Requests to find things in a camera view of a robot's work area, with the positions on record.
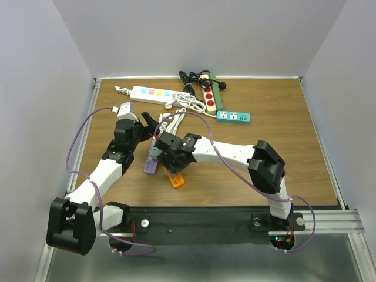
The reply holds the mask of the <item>orange power strip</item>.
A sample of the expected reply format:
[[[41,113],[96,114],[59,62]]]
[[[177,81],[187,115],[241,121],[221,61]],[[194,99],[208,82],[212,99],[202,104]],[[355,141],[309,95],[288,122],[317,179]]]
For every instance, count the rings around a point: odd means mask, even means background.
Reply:
[[[180,172],[172,175],[166,168],[164,168],[164,170],[175,190],[181,188],[185,184],[185,180]]]

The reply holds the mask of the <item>purple power strip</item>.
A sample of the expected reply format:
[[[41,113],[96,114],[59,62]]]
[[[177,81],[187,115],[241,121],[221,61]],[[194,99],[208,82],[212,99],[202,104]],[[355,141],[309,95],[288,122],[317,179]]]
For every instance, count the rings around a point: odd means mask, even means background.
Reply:
[[[146,163],[145,163],[144,170],[143,170],[147,175],[152,175],[152,176],[156,174],[157,168],[159,165],[158,160],[152,160],[150,157],[150,153],[153,147],[155,147],[155,141],[153,141],[149,147],[149,152],[148,152]]]

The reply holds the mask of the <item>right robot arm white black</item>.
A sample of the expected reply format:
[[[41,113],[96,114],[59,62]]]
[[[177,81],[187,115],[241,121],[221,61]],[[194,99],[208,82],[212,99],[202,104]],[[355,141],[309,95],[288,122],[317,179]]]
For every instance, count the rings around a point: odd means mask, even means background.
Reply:
[[[233,145],[191,133],[181,139],[164,132],[155,147],[160,151],[158,161],[170,174],[181,172],[193,162],[225,165],[267,198],[273,222],[291,224],[293,204],[286,189],[285,161],[268,142]]]

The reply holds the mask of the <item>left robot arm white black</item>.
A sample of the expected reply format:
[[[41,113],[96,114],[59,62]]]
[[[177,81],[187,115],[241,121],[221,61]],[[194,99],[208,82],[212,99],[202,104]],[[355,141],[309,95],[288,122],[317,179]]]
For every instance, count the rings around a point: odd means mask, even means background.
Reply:
[[[157,122],[149,113],[143,112],[142,116],[146,126],[132,112],[121,114],[114,138],[94,171],[82,175],[85,181],[74,192],[51,203],[46,233],[48,246],[85,255],[97,236],[108,234],[112,227],[130,228],[132,232],[130,241],[109,235],[123,244],[121,249],[113,248],[113,252],[128,255],[129,249],[136,245],[136,223],[131,218],[130,207],[118,202],[103,204],[102,197],[128,170],[137,145],[149,140],[156,131]]]

